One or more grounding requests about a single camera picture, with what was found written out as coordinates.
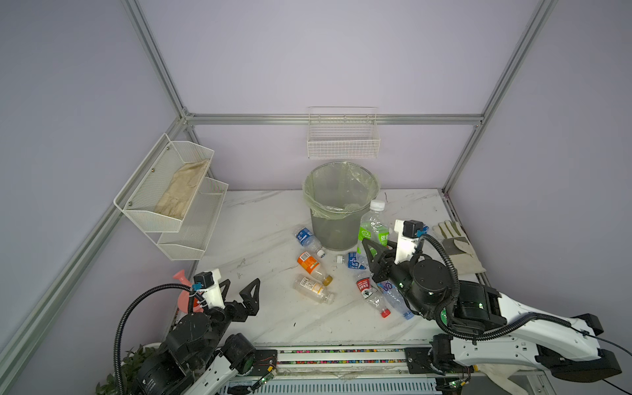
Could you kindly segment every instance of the green label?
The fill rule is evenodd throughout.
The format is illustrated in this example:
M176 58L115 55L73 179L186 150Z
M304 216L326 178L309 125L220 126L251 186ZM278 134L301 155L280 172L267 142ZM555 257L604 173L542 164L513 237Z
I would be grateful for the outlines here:
M389 241L389 233L388 232L378 233L377 237L380 241L380 244L383 246L386 246L386 243ZM360 247L362 245L362 240L364 239L371 239L371 232L367 231L365 228L360 228L360 232L358 233L358 240L360 241L360 244L358 245L358 253L364 253L364 251L361 251L361 247ZM369 249L373 256L377 254L377 251L375 251L373 248L369 247Z

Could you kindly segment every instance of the white mesh basket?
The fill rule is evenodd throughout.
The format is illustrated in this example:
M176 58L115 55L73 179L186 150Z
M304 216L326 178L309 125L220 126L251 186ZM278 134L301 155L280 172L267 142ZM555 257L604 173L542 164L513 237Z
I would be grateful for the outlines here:
M177 233L162 233L156 245L171 260L200 260L213 234L228 184L204 177Z
M377 158L380 137L376 107L310 107L307 156L310 159Z
M209 170L213 153L212 149L195 143L186 141L172 142L169 140L169 143L163 148L153 163L151 170L147 172L136 190L131 194L131 197L119 209L143 232L178 232L188 217L195 198L191 200L186 208L183 219L158 214L154 212L155 206L169 187L171 179L177 170L185 163L195 163L208 159L209 162L204 169L204 174L206 174ZM201 184L202 182L197 185L194 196L197 194Z

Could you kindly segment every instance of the wall-mounted basket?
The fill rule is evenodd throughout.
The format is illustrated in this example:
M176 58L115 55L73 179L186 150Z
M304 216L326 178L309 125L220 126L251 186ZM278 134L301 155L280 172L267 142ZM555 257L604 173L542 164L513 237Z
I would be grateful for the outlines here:
M310 159L377 158L380 137L376 107L310 107L307 156Z
M136 189L125 198L130 180L114 198L115 206L129 218L171 260L198 260L204 256L215 228L228 184L205 177L214 151L201 145L171 141L163 135L164 144L157 159L145 173ZM186 164L200 164L199 181L189 183L189 198L178 203L179 214L158 213L157 205L169 189L174 175ZM160 233L154 237L149 233Z

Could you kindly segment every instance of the white marble tabletop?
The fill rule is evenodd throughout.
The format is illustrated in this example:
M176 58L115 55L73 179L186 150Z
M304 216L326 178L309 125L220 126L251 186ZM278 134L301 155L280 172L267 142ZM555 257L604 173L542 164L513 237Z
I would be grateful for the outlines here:
M336 293L334 303L318 304L295 291L296 275L308 274L296 262L303 249L293 231L298 225L312 227L302 194L227 192L197 271L220 269L222 279L231 280L227 300L241 301L239 291L257 277L261 289L258 315L233 322L226 334L241 332L255 346L299 346L427 343L441 333L434 322L421 317L407 321L392 312L382 318L355 286L357 270L336 263L341 252L327 251L320 259L334 278L327 287ZM416 219L430 226L449 219L436 189L382 190L377 198L386 201L384 218L391 227L396 219ZM424 252L440 260L431 250ZM475 276L462 279L476 281Z

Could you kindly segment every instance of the white bottle cap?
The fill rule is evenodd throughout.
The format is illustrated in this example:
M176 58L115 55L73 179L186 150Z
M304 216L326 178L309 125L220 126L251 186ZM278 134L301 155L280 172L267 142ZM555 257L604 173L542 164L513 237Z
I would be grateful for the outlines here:
M370 208L373 211L384 211L384 206L386 206L386 204L384 203L383 200L376 200L376 199L371 200Z

